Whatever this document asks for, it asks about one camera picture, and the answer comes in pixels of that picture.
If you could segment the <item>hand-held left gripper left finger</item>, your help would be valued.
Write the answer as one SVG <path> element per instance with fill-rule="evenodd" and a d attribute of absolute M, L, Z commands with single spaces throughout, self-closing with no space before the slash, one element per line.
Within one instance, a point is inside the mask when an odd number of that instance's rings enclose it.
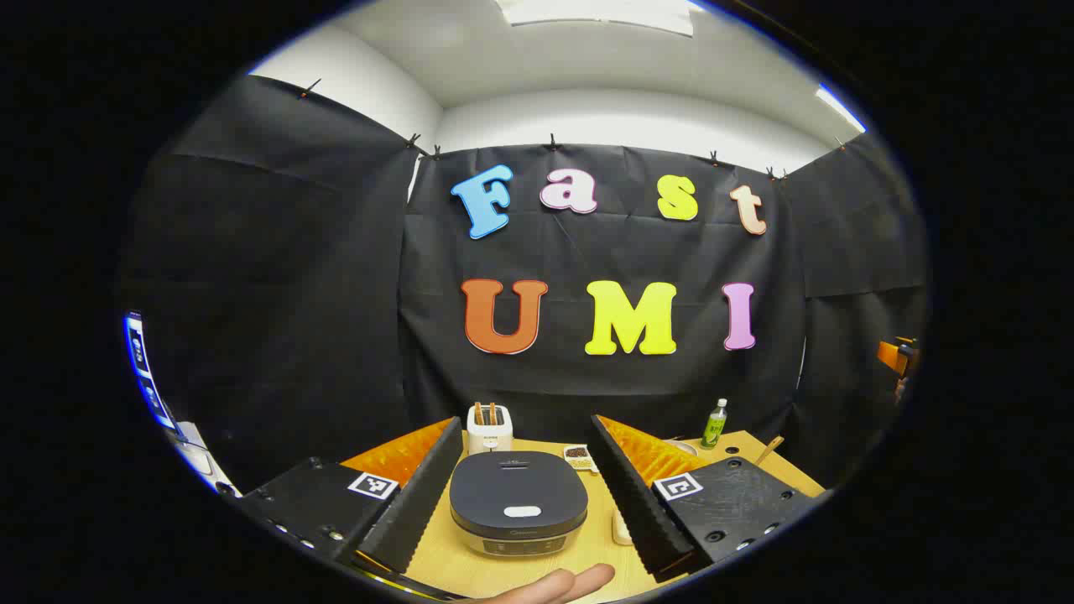
<path fill-rule="evenodd" d="M 461 456 L 446 418 L 339 463 L 311 456 L 227 503 L 320 559 L 405 574 Z"/>

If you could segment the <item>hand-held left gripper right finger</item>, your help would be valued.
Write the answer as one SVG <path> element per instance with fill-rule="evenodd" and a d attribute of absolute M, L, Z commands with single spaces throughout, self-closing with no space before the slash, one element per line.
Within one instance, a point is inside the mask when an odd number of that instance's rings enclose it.
<path fill-rule="evenodd" d="M 729 565 L 822 502 L 743 456 L 706 461 L 601 415 L 591 417 L 587 451 L 659 583 Z"/>

